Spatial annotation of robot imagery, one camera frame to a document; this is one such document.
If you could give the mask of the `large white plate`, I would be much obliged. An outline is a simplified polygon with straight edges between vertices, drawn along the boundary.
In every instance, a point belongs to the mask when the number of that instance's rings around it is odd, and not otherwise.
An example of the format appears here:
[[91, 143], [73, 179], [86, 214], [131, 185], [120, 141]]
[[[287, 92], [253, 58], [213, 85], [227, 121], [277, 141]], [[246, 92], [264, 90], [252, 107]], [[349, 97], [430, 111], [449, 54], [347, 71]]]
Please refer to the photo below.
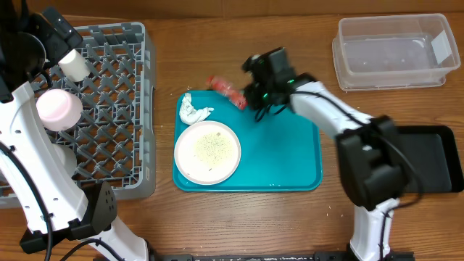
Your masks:
[[241, 160], [237, 135], [225, 124], [206, 120], [179, 135], [174, 148], [175, 166], [192, 183], [211, 186], [229, 179]]

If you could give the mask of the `grey small saucer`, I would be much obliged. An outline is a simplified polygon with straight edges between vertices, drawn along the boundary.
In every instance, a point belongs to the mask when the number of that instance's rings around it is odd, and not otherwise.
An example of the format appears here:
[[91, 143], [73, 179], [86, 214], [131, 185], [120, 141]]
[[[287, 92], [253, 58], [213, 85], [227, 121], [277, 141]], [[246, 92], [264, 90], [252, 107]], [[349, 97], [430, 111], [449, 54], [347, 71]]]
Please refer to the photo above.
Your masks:
[[75, 156], [73, 150], [68, 146], [59, 144], [54, 144], [54, 148], [64, 166], [64, 169], [66, 170], [66, 173], [70, 178], [73, 177], [77, 167], [77, 157]]

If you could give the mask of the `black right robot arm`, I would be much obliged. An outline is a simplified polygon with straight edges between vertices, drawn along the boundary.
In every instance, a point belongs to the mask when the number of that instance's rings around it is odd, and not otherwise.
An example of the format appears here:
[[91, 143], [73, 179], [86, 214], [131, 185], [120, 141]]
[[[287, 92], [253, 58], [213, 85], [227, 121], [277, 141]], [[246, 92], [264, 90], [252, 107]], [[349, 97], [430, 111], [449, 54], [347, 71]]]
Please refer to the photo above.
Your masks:
[[290, 107], [335, 141], [341, 184], [355, 205], [352, 256], [388, 258], [393, 214], [404, 206], [399, 198], [416, 174], [393, 120], [351, 108], [311, 75], [297, 75], [286, 62], [250, 57], [242, 69], [252, 76], [244, 95], [258, 120], [272, 106]]

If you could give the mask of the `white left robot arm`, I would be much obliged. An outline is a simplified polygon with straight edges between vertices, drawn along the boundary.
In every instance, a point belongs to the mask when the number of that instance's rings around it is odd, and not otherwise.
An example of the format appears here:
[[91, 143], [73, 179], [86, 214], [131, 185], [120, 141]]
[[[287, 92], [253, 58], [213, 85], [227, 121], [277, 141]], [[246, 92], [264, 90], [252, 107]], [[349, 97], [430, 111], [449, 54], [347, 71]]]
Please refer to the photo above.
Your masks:
[[34, 90], [32, 82], [54, 66], [73, 82], [87, 78], [90, 67], [78, 52], [82, 40], [54, 8], [32, 13], [26, 1], [1, 3], [1, 174], [27, 220], [20, 246], [50, 257], [68, 239], [108, 260], [155, 260], [149, 242], [118, 217], [110, 185], [78, 187], [75, 155], [47, 134], [73, 127], [83, 105], [62, 89]]

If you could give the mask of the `red snack wrapper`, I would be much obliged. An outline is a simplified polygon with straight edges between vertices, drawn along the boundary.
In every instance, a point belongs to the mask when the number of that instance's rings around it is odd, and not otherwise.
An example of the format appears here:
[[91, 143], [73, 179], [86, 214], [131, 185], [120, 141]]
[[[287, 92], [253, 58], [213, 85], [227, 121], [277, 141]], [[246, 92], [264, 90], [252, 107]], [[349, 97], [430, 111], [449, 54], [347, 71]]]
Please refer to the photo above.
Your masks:
[[242, 91], [233, 87], [233, 84], [220, 76], [212, 75], [207, 79], [207, 85], [213, 90], [228, 98], [238, 109], [244, 110], [247, 101]]

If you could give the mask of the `white napkin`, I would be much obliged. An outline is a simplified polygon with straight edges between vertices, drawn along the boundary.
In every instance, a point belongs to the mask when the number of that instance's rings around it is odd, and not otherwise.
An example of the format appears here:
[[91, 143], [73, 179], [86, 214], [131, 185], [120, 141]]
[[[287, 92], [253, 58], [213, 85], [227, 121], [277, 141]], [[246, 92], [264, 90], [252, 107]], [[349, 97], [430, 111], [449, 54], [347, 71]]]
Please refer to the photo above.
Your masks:
[[192, 105], [191, 94], [185, 93], [181, 101], [179, 117], [182, 123], [185, 123], [187, 125], [193, 125], [195, 123], [199, 123], [201, 121], [206, 120], [213, 111], [214, 111], [214, 108], [212, 107], [196, 109]]

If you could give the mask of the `cream cup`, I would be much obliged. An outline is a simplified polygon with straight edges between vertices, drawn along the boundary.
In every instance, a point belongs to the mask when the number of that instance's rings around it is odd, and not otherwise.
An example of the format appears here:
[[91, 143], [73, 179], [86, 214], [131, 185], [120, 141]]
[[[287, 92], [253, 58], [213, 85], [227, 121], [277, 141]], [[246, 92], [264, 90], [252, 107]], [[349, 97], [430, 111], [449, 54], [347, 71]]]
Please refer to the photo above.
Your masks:
[[86, 60], [75, 49], [58, 61], [58, 65], [65, 76], [72, 82], [80, 82], [91, 74], [86, 65]]

